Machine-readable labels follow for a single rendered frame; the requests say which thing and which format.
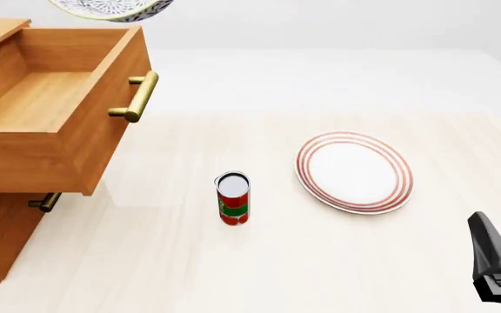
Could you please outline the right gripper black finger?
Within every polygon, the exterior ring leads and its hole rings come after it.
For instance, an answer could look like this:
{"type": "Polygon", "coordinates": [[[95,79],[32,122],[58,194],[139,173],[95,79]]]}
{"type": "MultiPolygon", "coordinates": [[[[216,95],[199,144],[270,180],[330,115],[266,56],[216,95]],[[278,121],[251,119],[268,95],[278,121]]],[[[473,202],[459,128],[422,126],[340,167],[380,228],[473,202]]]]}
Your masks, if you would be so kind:
{"type": "Polygon", "coordinates": [[[482,211],[468,218],[473,245],[474,281],[482,276],[501,275],[501,235],[482,211]]]}

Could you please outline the black white patterned bowl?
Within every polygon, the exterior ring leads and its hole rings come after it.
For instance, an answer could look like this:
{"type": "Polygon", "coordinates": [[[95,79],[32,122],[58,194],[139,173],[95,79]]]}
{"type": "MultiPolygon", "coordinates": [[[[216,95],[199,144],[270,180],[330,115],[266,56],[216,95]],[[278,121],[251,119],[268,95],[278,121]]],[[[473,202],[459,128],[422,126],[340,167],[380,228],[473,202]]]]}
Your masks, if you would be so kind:
{"type": "Polygon", "coordinates": [[[112,23],[135,23],[153,17],[175,0],[48,0],[76,17],[112,23]]]}

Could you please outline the open wooden drawer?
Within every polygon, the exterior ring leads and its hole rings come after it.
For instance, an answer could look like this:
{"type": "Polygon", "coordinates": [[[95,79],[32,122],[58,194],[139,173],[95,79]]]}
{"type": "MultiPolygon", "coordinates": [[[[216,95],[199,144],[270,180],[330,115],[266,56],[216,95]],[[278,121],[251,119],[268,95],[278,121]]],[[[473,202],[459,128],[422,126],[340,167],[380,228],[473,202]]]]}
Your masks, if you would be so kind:
{"type": "Polygon", "coordinates": [[[153,70],[142,28],[24,28],[12,37],[27,73],[0,98],[0,135],[12,136],[2,192],[79,192],[97,187],[127,126],[129,77],[153,70]]]}

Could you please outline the white plate with red rings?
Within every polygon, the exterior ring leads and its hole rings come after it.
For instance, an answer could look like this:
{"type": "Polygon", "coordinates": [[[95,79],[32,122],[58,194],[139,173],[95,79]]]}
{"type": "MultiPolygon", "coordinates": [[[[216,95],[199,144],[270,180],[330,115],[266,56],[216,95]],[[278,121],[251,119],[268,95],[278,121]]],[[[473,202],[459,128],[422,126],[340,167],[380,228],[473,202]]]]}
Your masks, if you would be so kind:
{"type": "Polygon", "coordinates": [[[412,167],[388,143],[335,131],[307,140],[295,158],[298,181],[321,203],[365,216],[390,213],[413,197],[412,167]]]}

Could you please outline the red green printed tin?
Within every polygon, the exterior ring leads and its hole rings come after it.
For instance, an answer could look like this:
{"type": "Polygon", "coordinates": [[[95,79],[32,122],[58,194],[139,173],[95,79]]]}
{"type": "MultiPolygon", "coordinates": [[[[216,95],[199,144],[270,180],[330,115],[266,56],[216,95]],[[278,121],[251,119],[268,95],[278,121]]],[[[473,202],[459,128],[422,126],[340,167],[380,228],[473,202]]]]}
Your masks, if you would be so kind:
{"type": "Polygon", "coordinates": [[[250,217],[250,179],[240,171],[227,171],[214,181],[218,212],[230,226],[247,223],[250,217]]]}

